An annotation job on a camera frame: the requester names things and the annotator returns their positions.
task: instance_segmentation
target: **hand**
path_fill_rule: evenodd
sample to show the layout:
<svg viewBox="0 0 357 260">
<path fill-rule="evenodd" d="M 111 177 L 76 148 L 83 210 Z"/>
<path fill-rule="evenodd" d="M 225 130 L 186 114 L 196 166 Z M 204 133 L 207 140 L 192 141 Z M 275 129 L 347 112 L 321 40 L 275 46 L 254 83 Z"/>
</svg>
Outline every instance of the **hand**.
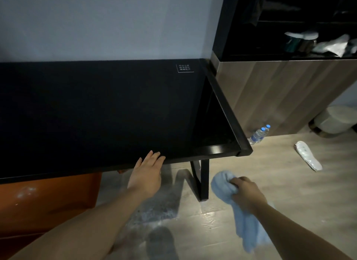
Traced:
<svg viewBox="0 0 357 260">
<path fill-rule="evenodd" d="M 144 161 L 139 158 L 130 176 L 128 189 L 137 190 L 144 199 L 154 196 L 161 186 L 160 172 L 166 157 L 159 155 L 150 151 Z"/>
<path fill-rule="evenodd" d="M 261 204 L 267 203 L 267 199 L 261 193 L 257 184 L 250 181 L 248 177 L 233 178 L 230 183 L 239 188 L 238 194 L 234 194 L 232 199 L 243 210 L 249 211 L 254 215 Z"/>
</svg>

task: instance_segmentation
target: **table leg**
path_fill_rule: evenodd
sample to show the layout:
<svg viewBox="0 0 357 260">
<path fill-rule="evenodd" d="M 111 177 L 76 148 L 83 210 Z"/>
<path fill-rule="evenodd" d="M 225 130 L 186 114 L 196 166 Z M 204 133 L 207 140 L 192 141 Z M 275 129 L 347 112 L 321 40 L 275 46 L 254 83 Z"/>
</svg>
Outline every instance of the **table leg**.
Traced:
<svg viewBox="0 0 357 260">
<path fill-rule="evenodd" d="M 210 160 L 203 159 L 200 162 L 191 161 L 192 174 L 198 189 L 200 202 L 208 200 L 208 189 L 210 186 Z"/>
</svg>

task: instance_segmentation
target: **gray wall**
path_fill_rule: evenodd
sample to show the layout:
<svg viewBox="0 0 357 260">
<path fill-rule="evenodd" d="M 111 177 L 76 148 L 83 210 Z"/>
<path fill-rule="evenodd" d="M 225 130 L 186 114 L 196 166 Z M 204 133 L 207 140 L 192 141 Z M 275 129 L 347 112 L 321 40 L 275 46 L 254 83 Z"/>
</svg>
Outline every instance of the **gray wall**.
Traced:
<svg viewBox="0 0 357 260">
<path fill-rule="evenodd" d="M 0 61 L 210 58 L 223 0 L 0 0 Z"/>
<path fill-rule="evenodd" d="M 331 105 L 357 107 L 357 81 L 345 90 L 339 97 L 337 97 Z"/>
</svg>

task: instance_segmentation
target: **black table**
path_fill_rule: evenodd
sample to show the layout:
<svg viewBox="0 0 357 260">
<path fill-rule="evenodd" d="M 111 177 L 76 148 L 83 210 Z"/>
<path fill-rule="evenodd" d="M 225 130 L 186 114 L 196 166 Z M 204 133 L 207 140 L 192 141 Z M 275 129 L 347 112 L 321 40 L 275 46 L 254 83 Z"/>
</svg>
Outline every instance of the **black table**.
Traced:
<svg viewBox="0 0 357 260">
<path fill-rule="evenodd" d="M 204 59 L 1 63 L 0 184 L 252 153 Z"/>
</svg>

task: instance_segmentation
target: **blue cloth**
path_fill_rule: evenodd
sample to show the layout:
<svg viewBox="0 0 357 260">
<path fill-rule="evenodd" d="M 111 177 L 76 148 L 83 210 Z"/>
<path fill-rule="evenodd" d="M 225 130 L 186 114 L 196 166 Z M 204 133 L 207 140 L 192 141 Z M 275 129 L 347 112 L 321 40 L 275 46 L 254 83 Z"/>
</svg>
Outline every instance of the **blue cloth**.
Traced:
<svg viewBox="0 0 357 260">
<path fill-rule="evenodd" d="M 230 171 L 219 172 L 213 177 L 211 187 L 219 199 L 232 206 L 236 233 L 243 238 L 244 250 L 250 253 L 257 245 L 270 244 L 271 240 L 257 218 L 242 211 L 239 205 L 232 200 L 232 195 L 238 193 L 238 188 L 229 182 L 234 177 Z"/>
</svg>

